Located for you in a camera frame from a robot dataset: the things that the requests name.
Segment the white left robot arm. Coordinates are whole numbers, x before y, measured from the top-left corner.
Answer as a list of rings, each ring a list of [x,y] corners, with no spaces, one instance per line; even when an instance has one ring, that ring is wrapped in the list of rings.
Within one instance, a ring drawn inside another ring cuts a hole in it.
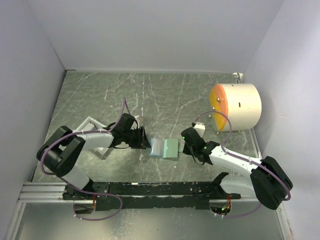
[[[100,128],[75,131],[61,126],[38,150],[36,158],[42,167],[47,167],[53,175],[73,185],[76,195],[86,200],[93,195],[93,180],[76,167],[80,153],[97,148],[117,149],[122,143],[131,149],[151,148],[145,127],[140,126],[129,113]]]

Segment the green card holder wallet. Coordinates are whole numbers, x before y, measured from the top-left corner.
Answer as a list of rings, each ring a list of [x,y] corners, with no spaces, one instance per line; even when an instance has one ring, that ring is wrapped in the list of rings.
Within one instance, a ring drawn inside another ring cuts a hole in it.
[[[149,155],[154,158],[173,159],[179,156],[179,141],[176,138],[152,138]]]

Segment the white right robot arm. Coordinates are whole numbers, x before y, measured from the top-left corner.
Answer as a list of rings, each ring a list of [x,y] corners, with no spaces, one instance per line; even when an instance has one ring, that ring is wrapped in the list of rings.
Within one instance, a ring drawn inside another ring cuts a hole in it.
[[[288,201],[293,183],[273,157],[264,159],[249,157],[224,148],[214,141],[206,142],[194,127],[181,132],[187,153],[202,163],[217,165],[240,174],[224,177],[212,186],[218,199],[228,194],[256,197],[266,208],[276,210]]]

